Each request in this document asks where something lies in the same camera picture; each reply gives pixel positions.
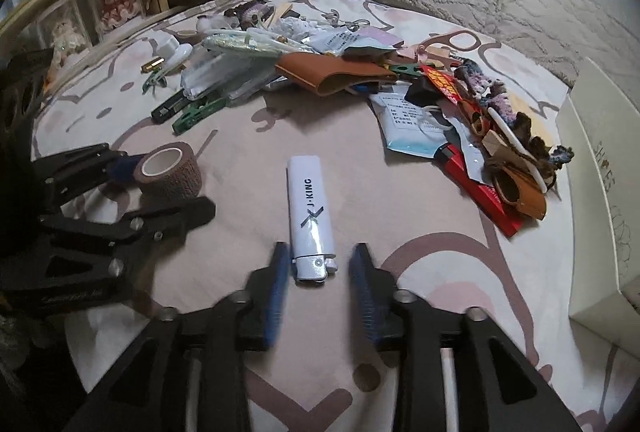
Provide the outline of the brown leather pouch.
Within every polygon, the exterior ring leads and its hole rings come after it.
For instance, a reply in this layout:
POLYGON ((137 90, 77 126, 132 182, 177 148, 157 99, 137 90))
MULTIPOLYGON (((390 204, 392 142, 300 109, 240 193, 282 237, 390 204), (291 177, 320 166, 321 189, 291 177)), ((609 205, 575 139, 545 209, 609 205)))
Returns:
POLYGON ((513 151, 498 151, 485 160, 485 169, 500 200, 521 215, 541 221, 547 214, 546 195, 528 165, 536 168, 536 161, 513 151))

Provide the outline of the white plastic bottle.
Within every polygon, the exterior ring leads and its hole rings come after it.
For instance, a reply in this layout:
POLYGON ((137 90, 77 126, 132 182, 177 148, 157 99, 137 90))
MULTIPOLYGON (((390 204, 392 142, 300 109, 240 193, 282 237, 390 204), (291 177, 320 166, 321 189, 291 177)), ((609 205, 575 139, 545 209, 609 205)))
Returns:
POLYGON ((174 35, 155 30, 151 35, 154 42, 154 55, 163 60, 160 70, 170 73, 190 58, 193 46, 189 42, 180 42, 174 35))

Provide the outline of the clear plastic pouch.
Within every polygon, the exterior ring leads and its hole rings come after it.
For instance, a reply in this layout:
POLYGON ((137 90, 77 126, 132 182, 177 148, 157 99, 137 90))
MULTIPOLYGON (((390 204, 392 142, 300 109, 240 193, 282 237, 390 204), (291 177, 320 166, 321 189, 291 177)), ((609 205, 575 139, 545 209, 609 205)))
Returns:
POLYGON ((232 102, 249 96, 274 78, 275 58, 215 52, 201 48, 181 73, 180 87, 190 101, 217 91, 232 102))

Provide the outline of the brown bandage roll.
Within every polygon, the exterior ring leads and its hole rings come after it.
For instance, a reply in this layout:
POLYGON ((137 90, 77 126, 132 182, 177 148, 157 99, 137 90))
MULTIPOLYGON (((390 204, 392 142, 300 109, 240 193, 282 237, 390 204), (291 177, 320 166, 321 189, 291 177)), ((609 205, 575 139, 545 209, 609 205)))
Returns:
POLYGON ((134 168, 134 181, 143 208, 196 198, 203 185, 195 153, 186 142, 165 144, 144 155, 134 168))

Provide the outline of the green clothespin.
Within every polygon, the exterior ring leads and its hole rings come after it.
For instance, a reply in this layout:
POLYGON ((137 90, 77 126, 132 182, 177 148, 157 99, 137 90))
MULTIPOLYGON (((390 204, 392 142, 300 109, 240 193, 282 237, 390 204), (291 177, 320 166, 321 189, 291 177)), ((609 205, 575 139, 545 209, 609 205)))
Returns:
POLYGON ((142 93, 146 94, 148 92, 151 92, 152 94, 154 94, 157 88, 166 87, 167 80, 165 78, 165 73, 163 72, 163 70, 154 70, 154 72, 152 72, 150 76, 144 81, 144 84, 142 86, 142 93))
POLYGON ((202 96, 183 108, 182 114, 171 126, 172 131, 178 137, 217 111, 221 111, 227 104, 227 96, 218 91, 209 92, 207 96, 202 96))

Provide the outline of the orange leather pouch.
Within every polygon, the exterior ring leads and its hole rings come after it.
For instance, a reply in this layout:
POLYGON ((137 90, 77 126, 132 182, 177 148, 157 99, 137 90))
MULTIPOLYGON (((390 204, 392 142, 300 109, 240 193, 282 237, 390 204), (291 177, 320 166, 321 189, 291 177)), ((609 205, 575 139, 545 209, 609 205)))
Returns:
POLYGON ((387 84, 397 79, 393 72, 372 62, 304 52, 282 55, 274 67, 282 76, 317 96, 332 96, 352 86, 387 84))

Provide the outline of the white J-King lighter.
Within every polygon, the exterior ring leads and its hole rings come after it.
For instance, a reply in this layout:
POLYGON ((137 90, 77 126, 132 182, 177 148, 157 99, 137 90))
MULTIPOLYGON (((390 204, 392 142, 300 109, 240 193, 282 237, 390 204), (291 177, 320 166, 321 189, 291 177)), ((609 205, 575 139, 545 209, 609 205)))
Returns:
POLYGON ((293 156, 286 167, 288 217, 296 282, 323 284, 338 271, 321 161, 293 156))

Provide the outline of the gold lighter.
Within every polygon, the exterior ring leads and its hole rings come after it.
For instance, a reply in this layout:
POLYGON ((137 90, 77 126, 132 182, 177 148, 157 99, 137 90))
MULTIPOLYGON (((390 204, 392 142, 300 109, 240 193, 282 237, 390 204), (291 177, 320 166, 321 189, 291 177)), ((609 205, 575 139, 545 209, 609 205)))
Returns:
POLYGON ((152 61, 149 61, 141 66, 141 73, 153 74, 161 70, 164 64, 165 64, 165 60, 157 56, 155 59, 152 59, 152 61))

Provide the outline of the white cardboard box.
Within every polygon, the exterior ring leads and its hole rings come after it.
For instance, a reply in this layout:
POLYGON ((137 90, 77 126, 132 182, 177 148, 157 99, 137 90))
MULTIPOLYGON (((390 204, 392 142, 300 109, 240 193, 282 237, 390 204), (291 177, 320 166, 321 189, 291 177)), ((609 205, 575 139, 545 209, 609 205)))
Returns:
POLYGON ((573 321, 639 355, 639 111, 586 59, 556 116, 574 225, 573 321))

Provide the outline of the white blue mask packet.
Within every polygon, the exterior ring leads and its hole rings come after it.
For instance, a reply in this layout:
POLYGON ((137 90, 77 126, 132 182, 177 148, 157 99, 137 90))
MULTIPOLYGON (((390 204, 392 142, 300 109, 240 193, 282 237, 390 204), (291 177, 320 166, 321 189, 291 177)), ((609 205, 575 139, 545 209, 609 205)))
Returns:
POLYGON ((440 117, 437 106, 416 106, 399 93, 372 94, 369 101, 389 151, 433 159, 449 143, 454 126, 440 117))

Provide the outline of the crochet purple pouch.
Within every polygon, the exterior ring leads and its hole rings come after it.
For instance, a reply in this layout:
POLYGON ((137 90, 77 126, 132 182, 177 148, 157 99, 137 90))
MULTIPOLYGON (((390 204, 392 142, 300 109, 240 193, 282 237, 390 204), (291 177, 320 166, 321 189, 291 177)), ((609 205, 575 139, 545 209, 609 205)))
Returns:
POLYGON ((250 0, 224 11, 224 17, 232 27, 247 30, 268 20, 274 12, 271 3, 265 0, 250 0))

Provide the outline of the right knitted beige pillow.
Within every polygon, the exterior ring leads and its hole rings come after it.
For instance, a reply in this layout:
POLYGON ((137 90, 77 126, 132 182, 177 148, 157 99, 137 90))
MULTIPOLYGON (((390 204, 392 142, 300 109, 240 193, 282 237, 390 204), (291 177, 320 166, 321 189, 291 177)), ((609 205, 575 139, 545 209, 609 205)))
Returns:
POLYGON ((569 86, 593 60, 639 104, 639 37, 592 0, 495 0, 491 28, 569 86))

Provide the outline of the red foil packet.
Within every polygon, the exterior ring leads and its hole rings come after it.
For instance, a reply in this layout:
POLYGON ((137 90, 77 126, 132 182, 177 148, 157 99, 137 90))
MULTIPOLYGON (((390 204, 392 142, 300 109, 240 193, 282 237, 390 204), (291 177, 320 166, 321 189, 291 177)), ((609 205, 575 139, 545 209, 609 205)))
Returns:
POLYGON ((498 197, 495 189, 468 176, 463 155, 456 145, 442 145, 436 151, 434 160, 444 174, 474 200, 505 237, 510 238, 521 230, 523 218, 498 197))

